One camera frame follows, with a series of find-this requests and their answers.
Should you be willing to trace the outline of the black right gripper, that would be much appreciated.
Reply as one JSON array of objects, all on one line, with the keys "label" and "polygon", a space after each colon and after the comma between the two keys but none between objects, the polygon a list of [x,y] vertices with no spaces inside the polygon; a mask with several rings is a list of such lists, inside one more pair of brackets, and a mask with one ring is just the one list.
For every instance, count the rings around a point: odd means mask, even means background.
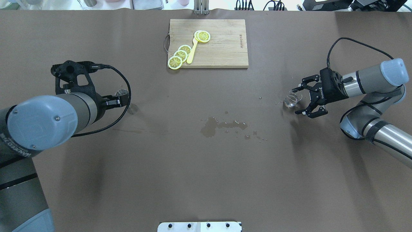
[{"label": "black right gripper", "polygon": [[328,114],[328,110],[325,108],[326,104],[348,99],[344,84],[342,83],[342,76],[329,68],[324,68],[320,70],[319,75],[311,75],[309,77],[303,78],[302,82],[297,88],[293,88],[293,92],[299,92],[302,90],[308,90],[310,94],[310,103],[303,110],[295,111],[297,115],[306,115],[308,118],[317,118]]}]

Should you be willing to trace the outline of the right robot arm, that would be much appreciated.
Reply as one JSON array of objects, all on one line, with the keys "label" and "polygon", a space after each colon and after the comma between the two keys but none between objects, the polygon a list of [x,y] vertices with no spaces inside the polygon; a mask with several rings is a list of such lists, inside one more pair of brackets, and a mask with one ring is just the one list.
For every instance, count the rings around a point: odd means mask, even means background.
[{"label": "right robot arm", "polygon": [[411,135],[382,118],[392,105],[406,97],[409,81],[406,65],[400,58],[383,61],[375,66],[340,75],[330,68],[303,78],[293,92],[308,90],[309,105],[296,114],[317,118],[328,113],[325,106],[333,102],[363,95],[356,106],[340,119],[340,129],[352,140],[363,140],[381,147],[405,166],[411,167]]}]

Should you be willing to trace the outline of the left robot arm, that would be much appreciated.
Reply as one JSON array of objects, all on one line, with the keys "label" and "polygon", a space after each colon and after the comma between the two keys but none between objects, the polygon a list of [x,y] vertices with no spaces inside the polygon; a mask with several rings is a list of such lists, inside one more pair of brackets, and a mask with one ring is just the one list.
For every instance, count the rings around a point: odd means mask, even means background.
[{"label": "left robot arm", "polygon": [[65,143],[127,105],[128,94],[93,100],[85,93],[43,95],[1,110],[1,231],[53,232],[52,212],[33,157]]}]

